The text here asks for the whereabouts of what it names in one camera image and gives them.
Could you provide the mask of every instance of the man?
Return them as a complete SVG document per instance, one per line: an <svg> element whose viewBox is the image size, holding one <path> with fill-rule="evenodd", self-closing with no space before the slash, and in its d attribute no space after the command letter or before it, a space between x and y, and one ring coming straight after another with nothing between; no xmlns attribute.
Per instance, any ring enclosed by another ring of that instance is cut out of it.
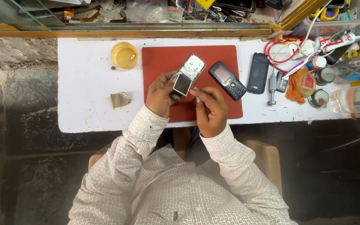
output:
<svg viewBox="0 0 360 225"><path fill-rule="evenodd" d="M174 100L167 81L174 73L150 85L123 136L84 176L69 224L296 224L277 188L253 163L254 152L234 139L217 88L189 92L196 97L200 138L212 160L196 167L170 145L150 155L169 121ZM227 185L221 186L223 178Z"/></svg>

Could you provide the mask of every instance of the shirt cuff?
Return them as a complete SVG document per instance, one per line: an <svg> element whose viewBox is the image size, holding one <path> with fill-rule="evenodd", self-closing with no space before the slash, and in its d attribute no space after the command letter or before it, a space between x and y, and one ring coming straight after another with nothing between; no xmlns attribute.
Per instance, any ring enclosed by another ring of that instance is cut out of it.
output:
<svg viewBox="0 0 360 225"><path fill-rule="evenodd" d="M129 127L123 130L123 136L132 143L142 141L149 143L149 146L156 145L157 139L168 122L169 118L162 118L143 105ZM147 157L151 153L148 148L139 148L136 151L143 157Z"/></svg>
<svg viewBox="0 0 360 225"><path fill-rule="evenodd" d="M207 149L212 150L224 150L228 149L230 146L234 145L234 135L230 129L230 125L227 124L224 130L215 137L212 138L204 138L201 133L200 137Z"/></svg>

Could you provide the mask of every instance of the patterned shirt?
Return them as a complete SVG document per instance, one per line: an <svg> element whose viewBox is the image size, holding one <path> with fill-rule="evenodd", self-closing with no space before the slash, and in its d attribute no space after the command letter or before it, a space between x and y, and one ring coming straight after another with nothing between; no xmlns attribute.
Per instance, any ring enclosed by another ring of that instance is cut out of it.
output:
<svg viewBox="0 0 360 225"><path fill-rule="evenodd" d="M297 224L228 124L216 137L201 136L212 159L198 167L170 144L150 155L168 121L143 106L84 176L70 225Z"/></svg>

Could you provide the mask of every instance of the wooden chair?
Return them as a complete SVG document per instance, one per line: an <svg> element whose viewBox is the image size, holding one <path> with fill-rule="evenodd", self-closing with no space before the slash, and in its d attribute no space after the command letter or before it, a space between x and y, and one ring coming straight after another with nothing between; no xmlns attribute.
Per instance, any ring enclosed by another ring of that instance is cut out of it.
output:
<svg viewBox="0 0 360 225"><path fill-rule="evenodd" d="M250 147L256 155L254 163L262 171L262 173L271 181L278 189L279 194L282 195L281 172L280 172L280 158L279 152L275 146L268 145L260 141L240 141L244 145ZM97 151L91 156L88 163L88 171L91 167L107 152L112 145L112 142L103 149Z"/></svg>

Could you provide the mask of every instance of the black keypad phone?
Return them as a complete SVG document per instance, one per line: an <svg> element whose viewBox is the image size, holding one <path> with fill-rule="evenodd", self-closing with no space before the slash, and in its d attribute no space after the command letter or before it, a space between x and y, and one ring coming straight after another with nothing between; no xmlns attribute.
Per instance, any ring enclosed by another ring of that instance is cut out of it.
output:
<svg viewBox="0 0 360 225"><path fill-rule="evenodd" d="M209 69L209 74L222 86L234 101L239 100L247 92L247 88L221 61L214 64L212 68Z"/></svg>

